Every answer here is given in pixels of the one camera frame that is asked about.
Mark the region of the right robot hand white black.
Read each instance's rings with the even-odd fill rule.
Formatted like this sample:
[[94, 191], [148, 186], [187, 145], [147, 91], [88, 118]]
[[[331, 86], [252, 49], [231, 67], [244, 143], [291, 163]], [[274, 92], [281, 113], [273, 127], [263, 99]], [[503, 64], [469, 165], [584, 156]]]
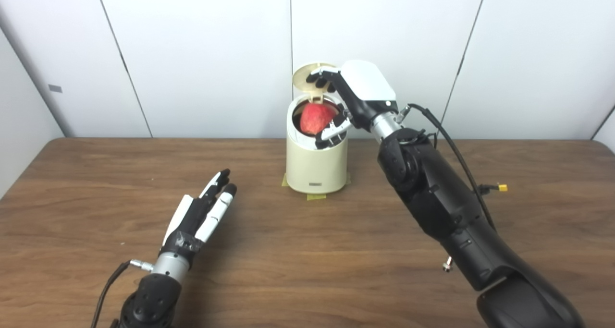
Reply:
[[345, 109], [329, 126], [316, 134], [318, 145], [346, 133], [351, 127], [372, 134], [378, 143], [401, 129], [394, 119], [398, 114], [396, 93], [375, 64], [351, 60], [340, 68], [320, 65], [305, 78], [309, 85], [336, 92]]

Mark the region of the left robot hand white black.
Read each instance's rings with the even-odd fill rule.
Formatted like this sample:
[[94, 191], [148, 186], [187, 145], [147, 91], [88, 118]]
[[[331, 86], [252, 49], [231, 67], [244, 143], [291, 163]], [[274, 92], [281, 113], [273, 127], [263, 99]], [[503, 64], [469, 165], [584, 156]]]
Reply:
[[184, 195], [163, 238], [160, 254], [171, 253], [193, 266], [194, 257], [231, 205], [237, 186], [230, 169], [216, 173], [198, 197]]

